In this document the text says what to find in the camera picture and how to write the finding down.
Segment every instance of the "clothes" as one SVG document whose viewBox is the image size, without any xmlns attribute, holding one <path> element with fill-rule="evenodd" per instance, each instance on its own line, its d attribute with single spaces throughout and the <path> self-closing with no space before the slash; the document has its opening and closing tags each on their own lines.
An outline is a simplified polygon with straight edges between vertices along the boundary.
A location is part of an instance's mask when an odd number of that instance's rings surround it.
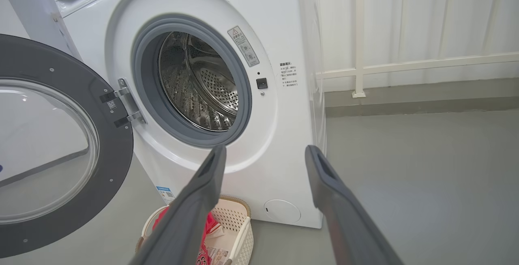
<svg viewBox="0 0 519 265">
<path fill-rule="evenodd" d="M 159 214 L 159 217 L 155 220 L 155 222 L 153 224 L 153 227 L 152 227 L 153 230 L 158 225 L 158 223 L 162 219 L 162 217 L 164 217 L 164 215 L 165 215 L 165 213 L 167 212 L 168 209 L 169 209 L 169 207 L 164 209 Z M 202 243 L 200 244 L 200 250 L 198 251 L 196 265 L 211 265 L 211 258 L 209 258 L 209 255 L 207 253 L 206 244 L 205 244 L 206 236 L 208 234 L 210 236 L 209 237 L 210 239 L 213 238 L 213 237 L 219 237 L 219 236 L 225 234 L 223 232 L 222 226 L 219 224 L 219 222 L 217 222 L 214 219 L 213 214 L 210 213 L 210 212 L 207 215 L 206 227 L 204 229 L 204 232 L 202 233 Z"/>
</svg>

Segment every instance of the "gray rubber seal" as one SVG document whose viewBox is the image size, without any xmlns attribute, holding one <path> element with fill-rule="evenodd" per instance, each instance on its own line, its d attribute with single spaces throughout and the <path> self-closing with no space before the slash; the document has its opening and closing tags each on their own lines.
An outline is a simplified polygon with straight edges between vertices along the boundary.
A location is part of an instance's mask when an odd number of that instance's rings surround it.
<svg viewBox="0 0 519 265">
<path fill-rule="evenodd" d="M 197 128 L 182 117 L 167 99 L 159 80 L 158 54 L 170 32 L 192 34 L 209 44 L 224 60 L 236 83 L 240 107 L 235 122 L 225 132 Z M 169 134 L 196 147 L 229 144 L 237 139 L 249 122 L 252 95 L 245 68 L 231 45 L 202 21 L 180 14 L 158 17 L 144 26 L 133 51 L 133 74 L 141 100 L 157 123 Z"/>
</svg>

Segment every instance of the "stainless steel drum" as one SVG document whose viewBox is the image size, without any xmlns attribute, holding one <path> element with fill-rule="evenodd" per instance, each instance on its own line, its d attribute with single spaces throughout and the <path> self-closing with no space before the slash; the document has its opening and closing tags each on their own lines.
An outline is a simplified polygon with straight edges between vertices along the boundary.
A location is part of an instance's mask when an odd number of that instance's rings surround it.
<svg viewBox="0 0 519 265">
<path fill-rule="evenodd" d="M 172 32 L 159 54 L 159 76 L 167 98 L 191 124 L 226 131 L 238 112 L 236 84 L 223 59 L 204 41 Z"/>
</svg>

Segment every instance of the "round glass door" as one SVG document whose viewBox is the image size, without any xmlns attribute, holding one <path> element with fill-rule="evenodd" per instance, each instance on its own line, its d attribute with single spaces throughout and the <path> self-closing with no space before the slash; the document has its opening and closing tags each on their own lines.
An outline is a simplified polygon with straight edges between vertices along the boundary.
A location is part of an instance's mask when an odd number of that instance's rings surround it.
<svg viewBox="0 0 519 265">
<path fill-rule="evenodd" d="M 95 217 L 133 154 L 128 113 L 95 71 L 0 34 L 0 258 L 53 243 Z"/>
</svg>

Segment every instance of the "white railing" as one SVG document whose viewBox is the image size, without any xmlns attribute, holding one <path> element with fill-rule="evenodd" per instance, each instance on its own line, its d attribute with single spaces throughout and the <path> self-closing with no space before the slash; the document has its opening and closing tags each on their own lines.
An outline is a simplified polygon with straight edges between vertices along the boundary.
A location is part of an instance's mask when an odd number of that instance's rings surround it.
<svg viewBox="0 0 519 265">
<path fill-rule="evenodd" d="M 519 52 L 510 53 L 499 53 L 490 54 L 489 48 L 491 44 L 491 33 L 495 29 L 495 20 L 497 15 L 497 8 L 501 0 L 493 0 L 491 5 L 491 11 L 488 17 L 488 23 L 485 31 L 483 46 L 480 55 L 476 56 L 461 56 L 446 58 L 446 37 L 449 35 L 449 16 L 452 14 L 451 2 L 452 0 L 445 0 L 445 8 L 443 15 L 443 23 L 440 38 L 440 48 L 436 59 L 421 60 L 421 61 L 410 61 L 402 62 L 402 53 L 404 49 L 405 41 L 405 28 L 407 21 L 408 12 L 408 0 L 402 0 L 402 13 L 400 19 L 400 37 L 398 46 L 398 63 L 382 64 L 365 66 L 365 55 L 364 55 L 364 43 L 365 43 L 365 5 L 364 0 L 356 0 L 355 12 L 356 12 L 356 25 L 355 25 L 355 58 L 354 65 L 356 67 L 350 69 L 337 69 L 332 71 L 325 71 L 320 74 L 321 78 L 343 78 L 346 76 L 355 77 L 355 91 L 352 93 L 353 97 L 365 97 L 363 76 L 366 74 L 375 73 L 387 73 L 394 71 L 408 71 L 413 69 L 430 69 L 439 67 L 457 67 L 463 65 L 474 65 L 474 64 L 488 64 L 488 63 L 500 63 L 500 62 L 512 62 L 519 61 Z"/>
</svg>

